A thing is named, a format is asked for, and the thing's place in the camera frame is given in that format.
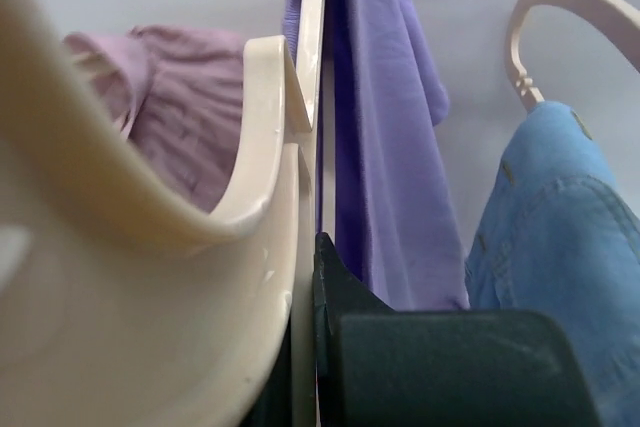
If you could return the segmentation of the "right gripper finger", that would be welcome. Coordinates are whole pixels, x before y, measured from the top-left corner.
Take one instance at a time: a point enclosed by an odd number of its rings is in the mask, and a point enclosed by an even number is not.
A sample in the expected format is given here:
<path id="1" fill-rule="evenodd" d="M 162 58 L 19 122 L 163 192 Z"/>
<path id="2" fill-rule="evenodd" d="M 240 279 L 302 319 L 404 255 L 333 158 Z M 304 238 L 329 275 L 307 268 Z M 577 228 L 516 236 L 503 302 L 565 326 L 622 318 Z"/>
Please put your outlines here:
<path id="1" fill-rule="evenodd" d="M 325 426 L 596 426 L 566 336 L 521 310 L 398 312 L 315 239 L 315 349 Z"/>

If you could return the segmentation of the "purple t shirt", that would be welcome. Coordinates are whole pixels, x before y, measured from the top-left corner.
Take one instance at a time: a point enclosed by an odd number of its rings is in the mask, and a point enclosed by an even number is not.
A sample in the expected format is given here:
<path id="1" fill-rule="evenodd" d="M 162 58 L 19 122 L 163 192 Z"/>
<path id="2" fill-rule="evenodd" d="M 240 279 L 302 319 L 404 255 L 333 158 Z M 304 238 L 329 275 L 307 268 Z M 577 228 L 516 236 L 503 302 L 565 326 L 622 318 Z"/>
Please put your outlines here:
<path id="1" fill-rule="evenodd" d="M 397 310 L 468 305 L 435 137 L 449 100 L 412 0 L 329 0 L 336 233 L 344 265 Z"/>

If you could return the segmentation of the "beige plastic hanger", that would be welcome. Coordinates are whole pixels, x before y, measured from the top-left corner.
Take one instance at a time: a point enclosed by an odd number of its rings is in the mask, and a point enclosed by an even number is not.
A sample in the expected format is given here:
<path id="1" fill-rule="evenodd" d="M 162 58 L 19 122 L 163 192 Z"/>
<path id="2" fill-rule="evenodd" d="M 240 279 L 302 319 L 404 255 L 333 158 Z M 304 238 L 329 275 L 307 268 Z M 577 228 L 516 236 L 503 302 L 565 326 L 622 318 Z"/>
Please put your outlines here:
<path id="1" fill-rule="evenodd" d="M 210 214 L 111 126 L 35 0 L 1 0 L 1 422 L 317 422 L 316 146 L 325 0 L 244 50 Z"/>

